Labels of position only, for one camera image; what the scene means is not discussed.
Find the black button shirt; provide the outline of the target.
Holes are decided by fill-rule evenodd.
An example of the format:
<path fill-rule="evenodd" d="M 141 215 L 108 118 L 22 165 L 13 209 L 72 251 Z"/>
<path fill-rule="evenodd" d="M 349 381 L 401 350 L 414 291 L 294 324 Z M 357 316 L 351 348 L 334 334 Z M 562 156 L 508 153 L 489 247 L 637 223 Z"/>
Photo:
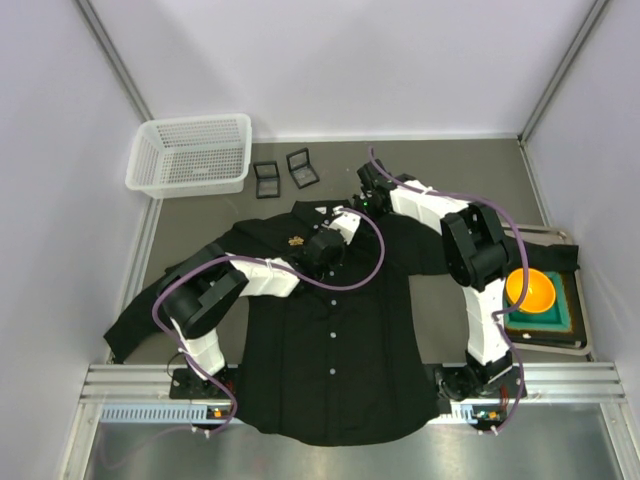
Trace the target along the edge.
<path fill-rule="evenodd" d="M 442 239 L 388 214 L 362 224 L 320 287 L 249 301 L 237 415 L 317 446 L 390 442 L 437 417 L 416 342 L 409 279 L 444 275 Z"/>

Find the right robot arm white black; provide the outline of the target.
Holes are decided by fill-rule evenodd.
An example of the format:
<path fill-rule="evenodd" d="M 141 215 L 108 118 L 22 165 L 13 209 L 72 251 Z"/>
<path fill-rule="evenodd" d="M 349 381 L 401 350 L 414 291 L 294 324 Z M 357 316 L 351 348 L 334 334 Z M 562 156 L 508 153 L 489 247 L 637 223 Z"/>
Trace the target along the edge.
<path fill-rule="evenodd" d="M 377 161 L 360 167 L 357 175 L 361 194 L 356 205 L 371 216 L 412 218 L 438 233 L 447 271 L 462 287 L 469 330 L 466 364 L 435 369 L 442 395 L 461 401 L 497 389 L 513 367 L 502 319 L 509 253 L 497 213 L 412 177 L 393 177 Z"/>

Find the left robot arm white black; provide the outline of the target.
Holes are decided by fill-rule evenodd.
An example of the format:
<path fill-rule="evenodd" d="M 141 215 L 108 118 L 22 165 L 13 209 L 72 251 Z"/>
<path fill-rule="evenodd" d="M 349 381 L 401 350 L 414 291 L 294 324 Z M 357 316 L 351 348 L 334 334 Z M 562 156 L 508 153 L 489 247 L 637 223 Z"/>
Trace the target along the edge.
<path fill-rule="evenodd" d="M 286 298 L 305 277 L 321 281 L 344 257 L 349 241 L 322 229 L 285 258 L 253 259 L 214 243 L 183 262 L 157 290 L 152 317 L 162 314 L 177 334 L 178 351 L 197 378 L 207 381 L 225 366 L 216 327 L 241 297 Z"/>

